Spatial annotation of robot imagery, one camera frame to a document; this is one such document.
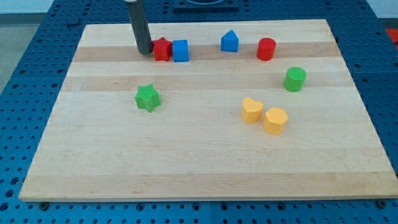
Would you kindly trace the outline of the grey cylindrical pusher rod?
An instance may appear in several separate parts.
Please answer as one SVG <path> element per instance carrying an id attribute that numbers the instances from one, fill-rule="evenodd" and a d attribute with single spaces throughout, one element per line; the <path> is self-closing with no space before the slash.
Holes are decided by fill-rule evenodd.
<path id="1" fill-rule="evenodd" d="M 125 0 L 129 13 L 131 27 L 136 40 L 137 49 L 142 55 L 149 55 L 153 51 L 147 17 L 143 0 Z"/>

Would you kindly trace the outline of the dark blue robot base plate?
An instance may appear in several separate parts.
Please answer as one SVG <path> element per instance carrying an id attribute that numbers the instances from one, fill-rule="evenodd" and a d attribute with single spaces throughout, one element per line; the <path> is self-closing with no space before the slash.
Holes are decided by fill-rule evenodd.
<path id="1" fill-rule="evenodd" d="M 238 9 L 240 0 L 173 0 L 173 12 Z"/>

